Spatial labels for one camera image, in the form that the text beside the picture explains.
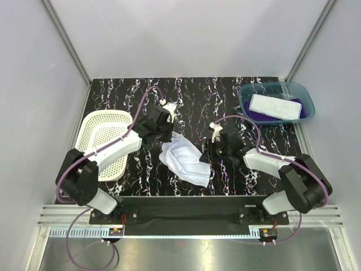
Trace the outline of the pale lavender towel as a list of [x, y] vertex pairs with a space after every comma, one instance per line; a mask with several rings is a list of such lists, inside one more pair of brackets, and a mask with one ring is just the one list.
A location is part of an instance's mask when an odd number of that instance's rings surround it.
[[170, 142], [163, 143], [160, 161], [182, 181], [207, 187], [211, 166], [200, 161], [202, 153], [181, 134], [172, 132]]

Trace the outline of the purple towel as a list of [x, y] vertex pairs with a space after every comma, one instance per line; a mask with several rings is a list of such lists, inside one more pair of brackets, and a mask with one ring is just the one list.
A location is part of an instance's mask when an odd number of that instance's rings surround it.
[[[291, 101], [294, 102], [298, 102], [300, 104], [302, 104], [302, 101], [300, 99], [291, 99]], [[306, 119], [308, 117], [308, 113], [305, 110], [305, 107], [302, 104], [302, 110], [301, 110], [301, 115], [299, 119], [295, 119], [295, 120], [280, 120], [280, 119], [276, 119], [273, 117], [269, 117], [266, 115], [263, 115], [261, 113], [256, 113], [256, 112], [252, 112], [249, 110], [249, 102], [250, 101], [246, 101], [243, 103], [244, 109], [245, 109], [245, 113], [254, 121], [257, 122], [277, 122], [277, 121], [296, 121], [296, 120], [300, 120], [300, 119]]]

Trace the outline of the light blue towel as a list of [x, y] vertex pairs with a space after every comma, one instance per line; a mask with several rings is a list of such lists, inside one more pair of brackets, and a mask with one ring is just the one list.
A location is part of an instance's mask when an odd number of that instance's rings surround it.
[[280, 120], [299, 119], [302, 104], [291, 100], [253, 94], [249, 102], [249, 110]]

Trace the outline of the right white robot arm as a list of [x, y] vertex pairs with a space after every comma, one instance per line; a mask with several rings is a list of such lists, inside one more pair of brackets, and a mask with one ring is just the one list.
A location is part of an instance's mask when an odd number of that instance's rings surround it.
[[298, 157], [272, 154], [247, 147], [235, 133], [219, 133], [205, 143], [201, 162], [214, 164], [228, 159], [235, 166], [261, 171], [281, 181], [283, 191], [266, 197], [256, 209], [259, 222], [268, 224], [281, 212], [296, 210], [307, 214], [327, 204], [331, 184], [308, 154]]

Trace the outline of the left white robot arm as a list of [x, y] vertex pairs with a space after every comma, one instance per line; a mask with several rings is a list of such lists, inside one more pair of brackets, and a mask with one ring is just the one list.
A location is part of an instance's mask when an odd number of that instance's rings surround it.
[[156, 140], [169, 142], [175, 109], [174, 103], [167, 103], [142, 118], [120, 110], [88, 114], [56, 178], [58, 201], [97, 209], [107, 222], [117, 223], [122, 216], [120, 201], [100, 189], [99, 182], [123, 175], [129, 154]]

